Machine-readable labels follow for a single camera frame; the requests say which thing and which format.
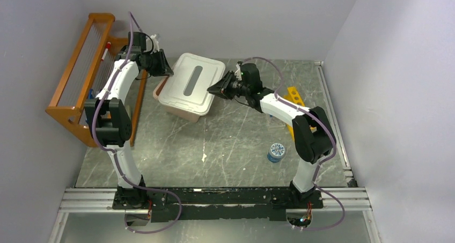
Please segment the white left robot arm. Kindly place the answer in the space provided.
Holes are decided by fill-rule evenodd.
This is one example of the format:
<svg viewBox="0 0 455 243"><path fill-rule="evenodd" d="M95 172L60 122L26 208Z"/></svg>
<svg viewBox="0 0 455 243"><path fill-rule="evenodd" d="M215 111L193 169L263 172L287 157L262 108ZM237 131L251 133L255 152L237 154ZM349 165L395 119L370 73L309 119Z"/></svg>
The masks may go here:
<svg viewBox="0 0 455 243"><path fill-rule="evenodd" d="M158 35L130 32L128 43L114 59L105 86L84 104L87 123L96 145L107 152L118 178L115 200L140 209L148 203L149 194L130 146L133 124L124 101L133 81L141 71L150 76L173 75Z"/></svg>

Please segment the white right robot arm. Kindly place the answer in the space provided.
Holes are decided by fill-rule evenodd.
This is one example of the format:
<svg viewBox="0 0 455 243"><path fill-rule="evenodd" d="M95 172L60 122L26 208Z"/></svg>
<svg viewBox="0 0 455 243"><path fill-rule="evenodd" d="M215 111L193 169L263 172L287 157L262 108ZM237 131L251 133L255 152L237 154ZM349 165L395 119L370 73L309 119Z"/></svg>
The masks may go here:
<svg viewBox="0 0 455 243"><path fill-rule="evenodd" d="M316 189L316 178L325 157L336 150L336 139L326 112L294 104L265 87L253 63L239 63L207 89L208 93L226 100L243 97L248 107L271 115L292 127L296 152L300 158L297 172L290 182L290 202L301 208Z"/></svg>

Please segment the white metal tray lid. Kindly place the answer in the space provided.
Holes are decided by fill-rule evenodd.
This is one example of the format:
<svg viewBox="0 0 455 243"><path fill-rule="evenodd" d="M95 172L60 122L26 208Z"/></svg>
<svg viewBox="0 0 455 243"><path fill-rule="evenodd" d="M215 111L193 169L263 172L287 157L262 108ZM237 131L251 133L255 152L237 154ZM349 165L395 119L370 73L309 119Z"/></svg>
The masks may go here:
<svg viewBox="0 0 455 243"><path fill-rule="evenodd" d="M225 64L221 61L191 53L182 54L173 66L158 101L198 115L207 115L214 96L207 88L224 75Z"/></svg>

